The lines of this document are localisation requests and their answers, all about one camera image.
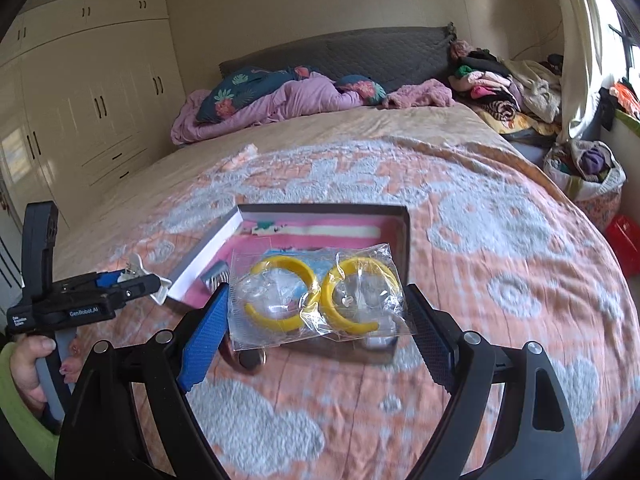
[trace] yellow bracelet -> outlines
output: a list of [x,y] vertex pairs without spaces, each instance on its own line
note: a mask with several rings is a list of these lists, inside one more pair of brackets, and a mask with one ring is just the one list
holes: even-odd
[[320,311],[326,316],[329,324],[333,328],[344,330],[353,335],[363,335],[369,332],[375,332],[379,324],[375,321],[368,323],[356,323],[350,321],[338,313],[334,303],[334,289],[338,282],[341,282],[345,276],[356,274],[360,270],[370,272],[382,276],[394,294],[400,293],[400,285],[391,270],[374,258],[364,258],[356,256],[340,262],[339,268],[335,266],[331,269],[322,281]]
[[[270,256],[263,261],[255,264],[251,269],[251,274],[260,274],[268,269],[285,269],[289,272],[296,274],[306,285],[309,291],[308,298],[306,298],[306,305],[303,307],[304,312],[312,312],[317,306],[320,300],[320,286],[318,285],[318,279],[305,262],[293,258],[292,256]],[[253,320],[255,324],[263,326],[272,332],[292,332],[292,330],[298,330],[305,325],[305,322],[300,317],[300,313],[297,312],[293,316],[283,319],[273,319],[271,317],[258,314],[257,310],[251,303],[247,303],[244,306],[244,310],[247,315]]]

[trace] white wardrobe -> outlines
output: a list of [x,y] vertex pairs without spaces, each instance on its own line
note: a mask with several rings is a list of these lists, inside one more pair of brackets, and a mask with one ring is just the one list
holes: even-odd
[[117,184],[171,153],[184,90],[164,0],[58,0],[0,44],[0,169],[20,218],[55,200],[79,224]]

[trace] bedspread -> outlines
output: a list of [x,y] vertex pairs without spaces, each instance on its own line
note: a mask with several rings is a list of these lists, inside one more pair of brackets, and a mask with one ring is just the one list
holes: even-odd
[[[253,142],[256,156],[231,158]],[[115,269],[139,253],[167,275],[216,218],[241,202],[404,204],[410,279],[463,330],[547,350],[593,469],[640,400],[638,316],[606,241],[533,165],[468,108],[412,108],[299,118],[183,148],[117,189],[56,248],[57,276]],[[145,298],[83,327],[86,352],[148,339],[179,315]],[[501,390],[494,386],[467,469],[481,465]],[[143,392],[142,426],[162,455]],[[412,340],[392,365],[268,351],[249,378],[218,357],[190,393],[233,479],[404,478],[449,397]]]

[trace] gray headboard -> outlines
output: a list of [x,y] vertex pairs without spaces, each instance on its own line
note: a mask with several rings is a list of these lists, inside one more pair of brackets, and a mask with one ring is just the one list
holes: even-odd
[[347,30],[291,41],[220,63],[222,77],[245,66],[281,70],[311,65],[337,80],[349,74],[367,76],[387,92],[450,73],[449,44],[456,39],[447,27],[383,27]]

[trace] curtain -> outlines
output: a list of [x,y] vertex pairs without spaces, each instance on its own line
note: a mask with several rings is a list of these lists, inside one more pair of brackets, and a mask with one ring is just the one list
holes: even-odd
[[601,86],[610,86],[625,73],[619,73],[614,60],[610,12],[601,15],[602,0],[559,1],[564,25],[561,142],[585,132],[595,117]]

